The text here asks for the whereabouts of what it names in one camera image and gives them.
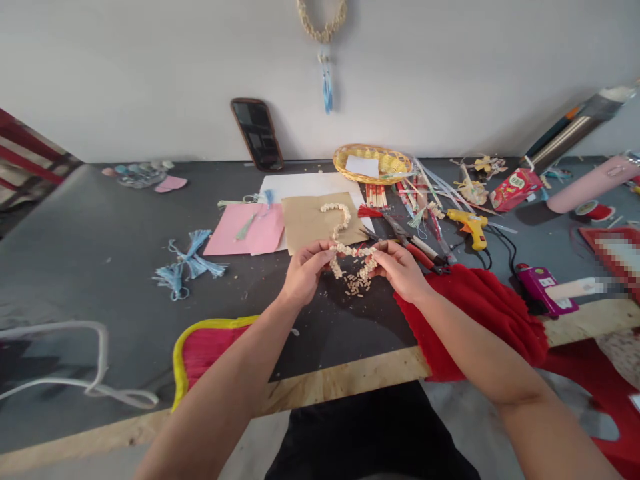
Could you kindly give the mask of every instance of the yellow basket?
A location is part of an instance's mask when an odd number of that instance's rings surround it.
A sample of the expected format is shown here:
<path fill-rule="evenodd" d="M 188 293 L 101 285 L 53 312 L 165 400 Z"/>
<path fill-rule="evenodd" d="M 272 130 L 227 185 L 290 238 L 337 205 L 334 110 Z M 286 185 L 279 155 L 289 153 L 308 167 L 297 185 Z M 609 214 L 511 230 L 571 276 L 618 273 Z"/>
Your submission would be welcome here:
<path fill-rule="evenodd" d="M 372 178 L 359 173 L 352 173 L 347 170 L 347 158 L 355 155 L 360 158 L 378 160 L 378 170 L 381 175 L 390 173 L 404 173 L 412 170 L 411 160 L 400 152 L 387 150 L 373 145 L 363 145 L 362 143 L 350 143 L 338 148 L 333 154 L 333 164 L 338 172 L 342 173 L 349 180 L 360 183 L 370 183 L 372 185 L 393 185 L 399 182 L 402 177 L 396 178 Z"/>

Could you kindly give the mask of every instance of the pink paper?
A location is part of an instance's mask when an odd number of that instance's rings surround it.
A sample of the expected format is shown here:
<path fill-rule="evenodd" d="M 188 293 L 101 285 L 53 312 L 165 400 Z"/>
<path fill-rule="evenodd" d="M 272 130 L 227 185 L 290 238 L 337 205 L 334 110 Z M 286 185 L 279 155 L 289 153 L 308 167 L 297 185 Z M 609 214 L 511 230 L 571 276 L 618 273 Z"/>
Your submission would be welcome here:
<path fill-rule="evenodd" d="M 255 213 L 253 222 L 243 240 L 235 236 Z M 267 209 L 264 203 L 237 203 L 228 205 L 213 232 L 203 255 L 260 255 L 278 248 L 285 228 L 282 205 L 274 203 Z"/>
<path fill-rule="evenodd" d="M 170 175 L 167 176 L 162 182 L 154 188 L 154 190 L 158 193 L 166 193 L 171 190 L 178 190 L 178 188 L 182 188 L 187 184 L 187 179 L 182 179 L 180 177 L 172 177 Z"/>

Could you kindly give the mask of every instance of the pink bottle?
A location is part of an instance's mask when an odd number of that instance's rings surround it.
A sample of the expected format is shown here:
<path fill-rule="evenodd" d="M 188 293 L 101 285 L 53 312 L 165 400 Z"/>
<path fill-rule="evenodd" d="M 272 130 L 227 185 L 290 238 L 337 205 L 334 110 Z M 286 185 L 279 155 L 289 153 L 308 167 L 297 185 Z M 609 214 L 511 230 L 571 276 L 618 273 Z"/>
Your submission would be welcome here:
<path fill-rule="evenodd" d="M 556 213 L 566 213 L 636 175 L 640 175 L 640 156 L 633 152 L 616 155 L 549 198 L 547 206 Z"/>

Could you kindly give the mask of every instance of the red box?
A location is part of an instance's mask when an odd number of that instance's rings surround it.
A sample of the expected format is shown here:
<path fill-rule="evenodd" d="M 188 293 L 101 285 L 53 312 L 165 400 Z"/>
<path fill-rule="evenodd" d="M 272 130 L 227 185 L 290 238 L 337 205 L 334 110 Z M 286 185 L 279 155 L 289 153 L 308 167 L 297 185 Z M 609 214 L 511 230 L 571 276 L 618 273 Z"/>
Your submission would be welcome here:
<path fill-rule="evenodd" d="M 530 169 L 518 169 L 489 194 L 489 200 L 496 211 L 509 211 L 532 192 L 542 188 L 542 181 Z"/>

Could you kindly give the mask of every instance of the hot glue gun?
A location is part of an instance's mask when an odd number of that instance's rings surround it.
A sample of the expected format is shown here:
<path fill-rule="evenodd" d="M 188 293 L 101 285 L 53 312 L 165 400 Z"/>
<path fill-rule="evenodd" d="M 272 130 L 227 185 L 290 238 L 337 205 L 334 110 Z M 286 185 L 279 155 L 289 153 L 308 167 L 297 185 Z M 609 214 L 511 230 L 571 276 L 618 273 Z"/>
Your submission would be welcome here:
<path fill-rule="evenodd" d="M 487 239 L 482 232 L 482 227 L 487 226 L 489 221 L 486 217 L 480 215 L 474 215 L 473 213 L 463 212 L 462 210 L 447 210 L 447 216 L 451 220 L 458 221 L 464 224 L 462 231 L 470 233 L 473 238 L 473 248 L 476 251 L 484 250 L 487 248 Z"/>

